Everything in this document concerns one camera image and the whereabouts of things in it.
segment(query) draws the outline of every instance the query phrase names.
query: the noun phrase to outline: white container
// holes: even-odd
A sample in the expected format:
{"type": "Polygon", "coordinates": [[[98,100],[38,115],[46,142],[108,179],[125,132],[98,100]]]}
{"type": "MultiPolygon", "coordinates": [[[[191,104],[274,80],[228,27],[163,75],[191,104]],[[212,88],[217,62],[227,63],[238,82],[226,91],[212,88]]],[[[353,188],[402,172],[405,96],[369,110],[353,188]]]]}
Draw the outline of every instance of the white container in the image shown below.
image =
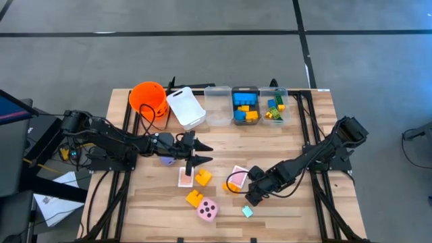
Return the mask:
{"type": "Polygon", "coordinates": [[[205,121],[206,112],[189,87],[184,87],[168,95],[167,101],[185,130],[191,130],[205,121]]]}
{"type": "Polygon", "coordinates": [[[287,124],[290,119],[290,106],[288,105],[288,91],[286,88],[282,87],[262,87],[259,88],[259,110],[261,113],[261,117],[263,118],[263,123],[267,125],[284,125],[287,124]],[[280,95],[282,98],[282,102],[285,105],[285,110],[280,111],[280,115],[282,120],[275,119],[267,119],[265,118],[266,112],[269,111],[269,106],[267,102],[270,99],[276,98],[276,95],[280,95]]]}
{"type": "Polygon", "coordinates": [[[234,117],[232,94],[228,86],[207,87],[204,89],[205,119],[209,126],[228,126],[234,117]]]}

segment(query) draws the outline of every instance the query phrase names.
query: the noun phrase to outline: orange bucket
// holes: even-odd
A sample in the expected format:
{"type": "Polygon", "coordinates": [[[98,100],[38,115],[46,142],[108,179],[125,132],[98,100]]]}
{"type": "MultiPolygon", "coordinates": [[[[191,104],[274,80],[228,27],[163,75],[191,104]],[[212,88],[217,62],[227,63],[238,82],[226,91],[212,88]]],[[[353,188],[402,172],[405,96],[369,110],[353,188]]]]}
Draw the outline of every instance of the orange bucket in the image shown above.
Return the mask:
{"type": "Polygon", "coordinates": [[[156,119],[163,117],[168,110],[167,94],[165,89],[156,82],[143,82],[132,89],[129,96],[129,104],[136,112],[143,115],[150,122],[153,119],[153,112],[150,107],[140,106],[150,105],[156,113],[156,119]]]}

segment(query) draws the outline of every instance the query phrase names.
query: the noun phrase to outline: white plastic tray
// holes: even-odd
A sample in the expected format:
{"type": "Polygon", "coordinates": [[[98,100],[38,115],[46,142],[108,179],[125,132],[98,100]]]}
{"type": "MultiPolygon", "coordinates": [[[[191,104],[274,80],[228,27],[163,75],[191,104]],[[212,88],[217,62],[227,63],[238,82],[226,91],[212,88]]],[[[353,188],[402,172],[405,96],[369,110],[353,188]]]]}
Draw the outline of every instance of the white plastic tray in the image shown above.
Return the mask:
{"type": "Polygon", "coordinates": [[[205,121],[206,112],[189,87],[184,87],[168,95],[167,101],[185,130],[191,130],[205,121]]]}

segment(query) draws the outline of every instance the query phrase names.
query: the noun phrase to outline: blue lego brick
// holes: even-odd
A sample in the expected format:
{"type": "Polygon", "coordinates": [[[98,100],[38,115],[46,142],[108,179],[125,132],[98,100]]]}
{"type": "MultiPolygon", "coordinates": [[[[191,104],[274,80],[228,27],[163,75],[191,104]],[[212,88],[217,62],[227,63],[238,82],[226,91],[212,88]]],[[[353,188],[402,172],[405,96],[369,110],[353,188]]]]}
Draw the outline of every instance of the blue lego brick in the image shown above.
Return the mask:
{"type": "Polygon", "coordinates": [[[276,108],[276,102],[275,102],[274,99],[268,100],[267,104],[269,106],[269,109],[272,108],[272,107],[276,108]]]}
{"type": "Polygon", "coordinates": [[[246,216],[246,217],[250,217],[254,214],[254,212],[252,212],[252,209],[250,209],[249,206],[244,206],[242,211],[243,211],[244,216],[246,216]]]}
{"type": "Polygon", "coordinates": [[[235,111],[234,112],[234,119],[240,120],[240,121],[246,119],[246,112],[239,111],[239,110],[235,111]]]}
{"type": "Polygon", "coordinates": [[[257,94],[234,93],[233,100],[235,105],[255,105],[257,102],[257,94]]]}

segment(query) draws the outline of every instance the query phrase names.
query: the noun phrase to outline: plastic storage bin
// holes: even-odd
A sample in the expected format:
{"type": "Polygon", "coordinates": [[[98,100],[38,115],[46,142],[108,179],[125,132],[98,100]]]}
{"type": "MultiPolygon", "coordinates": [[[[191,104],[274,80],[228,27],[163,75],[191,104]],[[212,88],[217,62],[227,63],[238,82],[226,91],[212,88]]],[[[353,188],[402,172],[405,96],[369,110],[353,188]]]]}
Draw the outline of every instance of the plastic storage bin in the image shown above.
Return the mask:
{"type": "Polygon", "coordinates": [[[205,119],[209,126],[228,126],[234,117],[231,88],[228,86],[204,89],[205,119]]]}
{"type": "Polygon", "coordinates": [[[259,108],[261,111],[261,116],[263,117],[263,123],[267,125],[283,125],[289,122],[290,116],[290,106],[288,105],[288,91],[286,88],[281,87],[262,87],[259,88],[259,108]],[[285,110],[279,111],[282,120],[268,119],[265,114],[269,111],[268,102],[273,99],[276,102],[276,95],[280,95],[283,104],[285,105],[285,110]]]}
{"type": "Polygon", "coordinates": [[[258,88],[255,86],[233,87],[231,89],[231,93],[232,93],[233,113],[236,112],[238,110],[238,107],[242,106],[242,105],[249,105],[250,111],[257,111],[257,113],[258,113],[257,119],[254,119],[252,121],[248,121],[246,119],[236,119],[236,116],[234,116],[234,123],[237,126],[250,126],[250,125],[258,124],[259,120],[261,118],[260,107],[259,107],[259,98],[258,98],[258,96],[259,96],[258,88]],[[251,103],[250,101],[249,102],[245,101],[243,103],[236,103],[236,94],[255,97],[256,100],[254,103],[251,103]]]}
{"type": "Polygon", "coordinates": [[[168,95],[167,101],[185,130],[190,130],[205,121],[206,111],[196,100],[189,87],[168,95]]]}

